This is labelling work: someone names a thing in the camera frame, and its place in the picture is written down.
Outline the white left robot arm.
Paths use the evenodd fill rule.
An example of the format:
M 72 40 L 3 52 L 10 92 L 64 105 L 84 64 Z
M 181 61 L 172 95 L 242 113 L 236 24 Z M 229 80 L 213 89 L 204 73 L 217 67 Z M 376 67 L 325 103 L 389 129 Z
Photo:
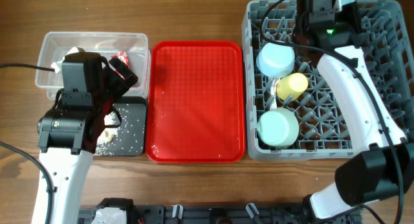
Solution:
M 62 63 L 63 89 L 38 122 L 39 161 L 43 171 L 33 223 L 76 223 L 83 185 L 93 161 L 104 118 L 136 83 L 127 69 L 110 68 L 95 52 L 69 54 Z

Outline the green bowl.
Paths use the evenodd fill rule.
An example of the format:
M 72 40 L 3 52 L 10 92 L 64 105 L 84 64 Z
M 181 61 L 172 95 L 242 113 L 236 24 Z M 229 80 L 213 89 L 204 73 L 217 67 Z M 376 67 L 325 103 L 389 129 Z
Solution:
M 276 148 L 294 144 L 299 130 L 295 114 L 282 107 L 265 112 L 257 123 L 257 133 L 262 142 Z

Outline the white napkin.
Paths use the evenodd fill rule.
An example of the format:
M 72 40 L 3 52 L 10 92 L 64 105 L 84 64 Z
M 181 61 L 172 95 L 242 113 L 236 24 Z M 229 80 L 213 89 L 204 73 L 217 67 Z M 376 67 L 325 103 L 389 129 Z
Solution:
M 54 72 L 58 74 L 62 69 L 62 63 L 64 62 L 66 56 L 77 53 L 77 52 L 84 52 L 84 51 L 85 50 L 83 48 L 73 47 L 66 53 L 66 55 L 64 55 L 64 57 L 60 61 L 52 63 L 51 67 L 54 69 Z

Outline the red strawberry cake wrapper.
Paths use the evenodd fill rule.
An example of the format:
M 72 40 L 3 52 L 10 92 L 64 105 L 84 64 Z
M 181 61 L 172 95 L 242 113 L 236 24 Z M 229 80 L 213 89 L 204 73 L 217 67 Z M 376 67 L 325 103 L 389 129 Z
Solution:
M 125 51 L 118 52 L 111 56 L 109 64 L 120 77 L 125 79 L 124 75 L 121 73 L 121 69 L 130 69 L 129 58 Z

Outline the yellow cup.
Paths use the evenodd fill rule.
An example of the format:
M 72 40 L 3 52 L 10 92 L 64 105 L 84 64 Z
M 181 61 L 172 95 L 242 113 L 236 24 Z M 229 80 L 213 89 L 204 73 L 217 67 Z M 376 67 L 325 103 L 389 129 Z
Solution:
M 292 96 L 292 100 L 296 100 L 308 86 L 309 81 L 304 74 L 293 73 L 278 82 L 276 93 L 282 100 L 286 100 L 290 95 Z

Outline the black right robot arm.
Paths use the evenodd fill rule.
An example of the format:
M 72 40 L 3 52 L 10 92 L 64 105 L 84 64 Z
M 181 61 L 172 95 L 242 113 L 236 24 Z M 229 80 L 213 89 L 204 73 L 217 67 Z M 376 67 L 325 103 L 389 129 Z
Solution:
M 333 92 L 353 149 L 334 182 L 308 197 L 313 220 L 393 196 L 403 199 L 413 182 L 413 143 L 391 118 L 369 75 L 356 1 L 297 1 L 295 40 Z

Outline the light blue small bowl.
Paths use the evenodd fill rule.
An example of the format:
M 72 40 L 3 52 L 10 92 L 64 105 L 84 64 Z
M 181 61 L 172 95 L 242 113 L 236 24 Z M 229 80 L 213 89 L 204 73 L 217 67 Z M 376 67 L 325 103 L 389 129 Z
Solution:
M 257 68 L 269 78 L 283 78 L 294 69 L 295 52 L 292 47 L 275 43 L 265 44 L 256 58 Z

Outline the white plastic fork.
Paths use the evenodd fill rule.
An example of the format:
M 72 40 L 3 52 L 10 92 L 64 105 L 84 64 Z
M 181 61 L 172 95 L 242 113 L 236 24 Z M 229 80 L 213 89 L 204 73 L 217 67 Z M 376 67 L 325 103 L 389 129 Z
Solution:
M 272 85 L 270 87 L 270 106 L 269 106 L 269 110 L 273 110 L 277 108 L 277 102 L 276 102 L 276 96 L 277 96 L 277 85 L 279 83 L 280 79 L 279 78 L 275 78 L 273 79 Z

